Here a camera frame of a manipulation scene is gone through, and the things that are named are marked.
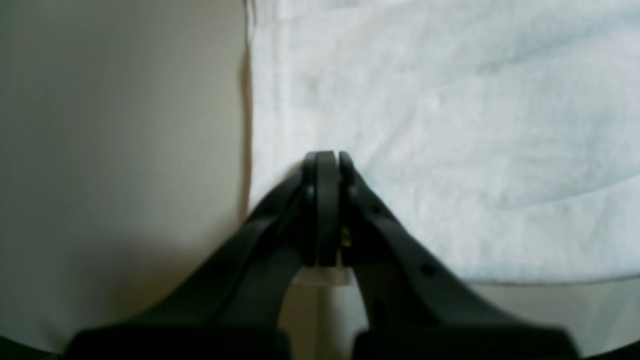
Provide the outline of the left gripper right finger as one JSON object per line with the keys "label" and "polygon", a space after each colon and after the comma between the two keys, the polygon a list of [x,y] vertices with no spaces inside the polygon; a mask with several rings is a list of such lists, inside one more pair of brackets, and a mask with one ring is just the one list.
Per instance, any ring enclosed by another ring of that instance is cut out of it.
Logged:
{"label": "left gripper right finger", "polygon": [[368,330],[354,360],[576,360],[567,333],[489,303],[425,249],[339,153],[342,262],[352,269]]}

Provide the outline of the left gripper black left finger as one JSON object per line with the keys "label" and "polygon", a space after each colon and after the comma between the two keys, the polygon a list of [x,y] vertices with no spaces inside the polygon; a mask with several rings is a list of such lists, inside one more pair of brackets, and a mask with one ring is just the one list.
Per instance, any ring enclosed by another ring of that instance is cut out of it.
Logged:
{"label": "left gripper black left finger", "polygon": [[339,167],[310,152],[174,292],[124,322],[86,330],[67,360],[290,360],[282,301],[304,267],[338,262]]}

